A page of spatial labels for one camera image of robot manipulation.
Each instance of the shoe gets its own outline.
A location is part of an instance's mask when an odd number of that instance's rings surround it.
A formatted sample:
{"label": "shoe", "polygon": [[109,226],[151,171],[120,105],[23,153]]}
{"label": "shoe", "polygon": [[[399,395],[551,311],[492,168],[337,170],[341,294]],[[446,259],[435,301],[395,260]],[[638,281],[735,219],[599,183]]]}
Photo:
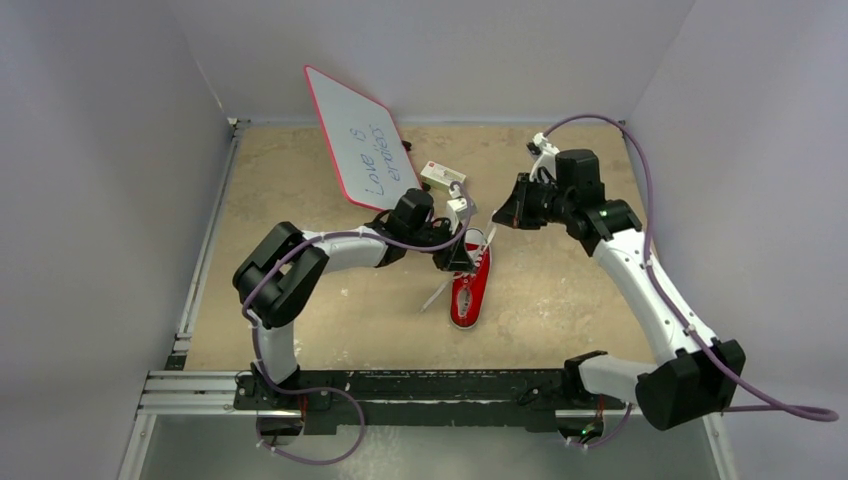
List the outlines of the shoe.
{"label": "shoe", "polygon": [[457,328],[468,329],[477,324],[486,282],[492,265],[491,237],[478,228],[469,228],[465,232],[465,249],[474,260],[474,272],[454,276],[451,287],[451,323]]}

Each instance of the purple cable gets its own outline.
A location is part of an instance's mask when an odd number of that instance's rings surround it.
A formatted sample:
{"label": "purple cable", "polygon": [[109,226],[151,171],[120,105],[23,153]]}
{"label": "purple cable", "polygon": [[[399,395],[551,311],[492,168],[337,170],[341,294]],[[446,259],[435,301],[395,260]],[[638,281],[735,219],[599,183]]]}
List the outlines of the purple cable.
{"label": "purple cable", "polygon": [[612,429],[612,431],[610,432],[609,435],[607,435],[606,437],[602,437],[597,442],[585,443],[580,448],[585,448],[586,450],[591,450],[593,448],[598,448],[598,447],[601,447],[603,445],[606,445],[607,443],[612,441],[612,439],[617,437],[619,434],[621,434],[621,431],[624,430],[624,424],[627,423],[627,420],[630,419],[630,413],[631,412],[633,412],[633,404],[628,403],[627,408],[624,410],[624,416],[621,417],[621,421],[618,422],[618,425],[616,425],[615,428]]}
{"label": "purple cable", "polygon": [[[668,308],[674,313],[674,316],[677,317],[677,321],[680,322],[680,325],[683,328],[689,328],[690,323],[686,319],[686,316],[683,312],[677,308],[677,305],[674,304],[674,301],[668,296],[668,293],[662,288],[659,281],[657,280],[656,274],[654,273],[654,267],[651,265],[651,244],[653,243],[653,219],[654,219],[654,184],[651,178],[651,170],[648,168],[648,160],[645,156],[645,152],[642,150],[642,146],[639,145],[639,142],[633,137],[630,131],[621,125],[617,121],[613,120],[610,117],[604,115],[598,115],[593,113],[575,115],[573,117],[568,117],[563,119],[555,124],[553,124],[550,128],[545,130],[544,135],[547,137],[551,132],[561,127],[562,125],[583,118],[594,118],[598,120],[603,120],[611,125],[614,125],[618,128],[621,133],[630,141],[633,147],[636,149],[636,152],[639,154],[639,161],[642,163],[642,170],[645,172],[645,196],[647,198],[648,205],[646,206],[646,214],[647,214],[647,227],[645,228],[645,244],[642,247],[642,260],[645,263],[645,271],[648,273],[648,278],[651,281],[651,284],[654,286],[654,289],[657,291],[657,294],[662,298],[663,302],[668,306]],[[796,417],[800,417],[806,420],[813,420],[816,422],[835,422],[839,420],[839,414],[833,410],[821,407],[812,407],[807,405],[790,405],[787,403],[783,403],[780,400],[771,397],[765,392],[759,390],[754,387],[750,383],[746,382],[742,378],[739,377],[733,370],[727,367],[716,355],[710,350],[709,346],[706,342],[698,335],[697,332],[691,331],[690,335],[695,343],[701,347],[701,350],[707,355],[707,358],[719,369],[725,376],[731,379],[734,383],[739,385],[740,387],[747,390],[749,393],[759,398],[767,405],[743,405],[738,407],[729,407],[724,410],[724,412],[762,412],[762,411],[784,411],[786,413],[795,415]]]}
{"label": "purple cable", "polygon": [[459,191],[460,191],[460,194],[462,195],[462,198],[464,198],[468,202],[468,212],[469,213],[468,213],[468,217],[465,218],[465,221],[462,222],[462,228],[460,228],[459,232],[457,232],[457,234],[454,235],[454,237],[451,238],[450,240],[448,240],[447,242],[445,242],[441,245],[436,245],[434,247],[417,247],[417,246],[414,246],[414,245],[407,245],[405,243],[401,243],[401,242],[398,242],[396,240],[392,240],[390,238],[383,237],[381,235],[377,235],[377,234],[373,234],[373,233],[360,233],[358,231],[331,232],[331,233],[325,233],[323,235],[317,235],[315,237],[311,237],[311,238],[306,239],[304,242],[301,242],[296,247],[291,249],[291,251],[289,251],[287,254],[285,254],[283,256],[283,258],[278,260],[277,263],[274,264],[274,267],[271,268],[271,270],[268,271],[268,273],[262,278],[262,280],[253,289],[253,291],[251,291],[250,294],[247,296],[247,298],[245,298],[244,304],[242,305],[242,308],[241,308],[241,313],[244,316],[244,318],[246,318],[253,327],[252,328],[252,330],[253,330],[253,334],[252,334],[253,353],[256,355],[256,367],[259,370],[259,373],[262,375],[262,378],[265,380],[265,383],[267,383],[268,386],[270,386],[274,391],[281,393],[283,395],[305,395],[305,394],[309,394],[309,393],[318,393],[318,392],[330,392],[330,393],[335,393],[335,394],[341,395],[346,400],[348,400],[349,402],[351,402],[353,404],[354,408],[356,408],[356,414],[359,416],[359,435],[357,435],[356,441],[353,442],[353,445],[345,453],[343,453],[343,454],[341,454],[341,455],[339,455],[338,457],[335,457],[335,458],[331,458],[331,459],[328,459],[328,460],[312,460],[310,458],[304,458],[304,457],[301,457],[301,456],[298,456],[298,455],[288,453],[288,452],[281,450],[281,449],[279,449],[279,448],[277,448],[273,445],[270,445],[269,443],[262,440],[262,434],[261,434],[261,431],[259,429],[259,422],[258,422],[258,419],[257,419],[256,434],[259,437],[259,444],[261,446],[265,447],[267,450],[269,450],[272,453],[276,453],[276,454],[281,455],[283,457],[286,457],[290,460],[294,460],[295,462],[303,463],[305,465],[332,465],[334,463],[341,462],[342,460],[346,459],[347,457],[353,455],[353,452],[355,452],[356,449],[359,448],[359,445],[362,443],[362,439],[365,438],[365,412],[362,411],[362,407],[359,405],[359,402],[357,402],[356,399],[353,398],[353,396],[351,396],[349,393],[345,392],[344,390],[341,390],[341,389],[338,389],[338,388],[313,387],[313,388],[304,388],[304,389],[299,389],[299,390],[287,390],[285,388],[280,388],[276,383],[274,383],[274,381],[271,379],[271,376],[268,374],[268,370],[265,368],[265,361],[262,359],[262,353],[259,351],[259,323],[249,313],[250,305],[253,304],[253,300],[256,299],[256,296],[259,294],[259,291],[262,290],[262,288],[265,285],[267,285],[268,282],[271,281],[271,278],[274,277],[274,274],[276,274],[283,267],[283,265],[287,264],[292,258],[294,258],[295,255],[297,255],[298,253],[300,253],[302,250],[306,249],[310,245],[318,243],[318,242],[322,242],[324,240],[330,240],[330,239],[333,239],[333,238],[341,238],[341,237],[370,238],[372,240],[377,240],[379,242],[383,242],[383,243],[388,244],[388,245],[400,247],[400,248],[403,248],[403,249],[406,249],[406,250],[413,250],[413,251],[425,252],[425,253],[438,252],[439,250],[443,250],[445,248],[450,247],[454,243],[465,238],[465,232],[468,231],[468,225],[469,225],[469,223],[471,223],[471,212],[473,211],[473,209],[472,209],[473,200],[471,199],[471,197],[468,196],[468,192],[465,191],[465,187],[459,182],[452,182],[451,188],[453,188],[455,186],[459,188]]}

